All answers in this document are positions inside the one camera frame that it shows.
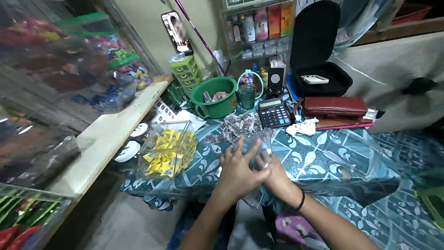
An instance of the smartphone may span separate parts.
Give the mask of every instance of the smartphone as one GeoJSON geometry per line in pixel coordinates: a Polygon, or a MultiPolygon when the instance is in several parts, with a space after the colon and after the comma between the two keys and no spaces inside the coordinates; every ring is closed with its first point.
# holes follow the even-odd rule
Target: smartphone
{"type": "Polygon", "coordinates": [[[160,17],[177,53],[184,53],[186,56],[192,55],[194,51],[190,41],[186,38],[186,30],[182,26],[179,14],[176,11],[171,11],[163,13],[160,17]]]}

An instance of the black bracelet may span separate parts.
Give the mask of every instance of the black bracelet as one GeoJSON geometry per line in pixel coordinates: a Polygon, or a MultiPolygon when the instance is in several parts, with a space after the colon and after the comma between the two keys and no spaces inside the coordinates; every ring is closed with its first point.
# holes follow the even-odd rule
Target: black bracelet
{"type": "Polygon", "coordinates": [[[302,192],[302,200],[301,200],[301,203],[299,204],[299,206],[295,209],[295,211],[301,210],[302,205],[304,204],[304,201],[305,201],[305,192],[302,189],[301,189],[301,192],[302,192]]]}

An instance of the red container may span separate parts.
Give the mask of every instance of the red container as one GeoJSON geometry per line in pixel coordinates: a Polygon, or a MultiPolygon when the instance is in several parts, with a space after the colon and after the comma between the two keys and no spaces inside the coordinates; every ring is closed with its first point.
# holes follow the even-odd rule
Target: red container
{"type": "Polygon", "coordinates": [[[392,24],[421,21],[431,9],[431,6],[425,4],[403,4],[395,18],[393,18],[392,24]]]}

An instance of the green basket handle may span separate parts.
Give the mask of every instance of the green basket handle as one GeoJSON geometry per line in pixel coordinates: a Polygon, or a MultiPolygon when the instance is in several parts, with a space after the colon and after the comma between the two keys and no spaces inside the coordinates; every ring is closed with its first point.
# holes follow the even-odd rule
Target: green basket handle
{"type": "Polygon", "coordinates": [[[251,71],[251,70],[249,70],[249,69],[245,70],[245,73],[243,73],[243,74],[239,77],[239,79],[238,79],[238,83],[236,84],[236,92],[239,90],[239,82],[241,81],[242,76],[244,76],[244,75],[246,75],[246,74],[248,74],[248,73],[252,73],[253,75],[256,75],[256,76],[259,78],[259,80],[261,80],[262,89],[261,89],[261,94],[260,94],[258,97],[255,98],[255,100],[257,100],[257,99],[261,98],[262,94],[264,93],[264,87],[265,87],[265,86],[264,86],[264,81],[262,81],[262,78],[261,78],[261,76],[260,76],[259,74],[257,74],[257,73],[254,72],[254,71],[251,71]]]}
{"type": "Polygon", "coordinates": [[[196,113],[199,115],[200,118],[202,118],[202,119],[204,119],[204,120],[207,119],[209,115],[208,115],[208,114],[207,114],[207,115],[202,115],[202,114],[199,112],[199,106],[200,106],[199,104],[196,104],[196,107],[194,108],[194,110],[196,111],[196,113]]]}

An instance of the teal patterned tablecloth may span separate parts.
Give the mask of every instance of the teal patterned tablecloth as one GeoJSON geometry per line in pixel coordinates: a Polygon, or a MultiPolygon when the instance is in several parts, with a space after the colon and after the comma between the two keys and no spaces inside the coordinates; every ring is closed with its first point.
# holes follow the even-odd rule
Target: teal patterned tablecloth
{"type": "MultiPolygon", "coordinates": [[[[133,173],[121,191],[164,211],[170,211],[178,199],[206,201],[218,181],[219,157],[231,143],[208,145],[204,140],[209,133],[220,134],[222,122],[208,120],[196,132],[195,158],[174,179],[138,180],[133,173]]],[[[444,233],[413,194],[411,179],[415,185],[423,181],[417,179],[418,172],[443,167],[444,147],[421,131],[371,136],[365,129],[326,130],[294,138],[277,129],[272,150],[297,185],[316,194],[381,249],[444,249],[444,233]]],[[[267,191],[262,204],[273,206],[277,213],[282,206],[267,191]]]]}
{"type": "MultiPolygon", "coordinates": [[[[121,190],[143,197],[150,207],[160,210],[172,209],[171,200],[205,201],[218,181],[216,172],[220,167],[219,157],[231,146],[228,141],[207,144],[205,136],[210,133],[221,134],[219,125],[222,123],[223,119],[207,120],[196,131],[198,145],[194,160],[174,179],[138,180],[134,173],[124,182],[121,190]]],[[[394,192],[400,180],[396,163],[388,157],[381,158],[380,153],[370,152],[369,145],[377,145],[377,142],[367,131],[364,128],[347,130],[366,142],[358,143],[359,146],[353,146],[354,142],[348,137],[337,136],[338,131],[317,131],[312,136],[301,134],[294,138],[286,134],[285,128],[276,129],[272,150],[293,176],[292,180],[308,193],[347,196],[365,206],[394,192]],[[327,147],[344,161],[357,164],[347,166],[332,161],[323,154],[327,147]]],[[[274,204],[273,196],[266,194],[262,204],[274,204]]]]}

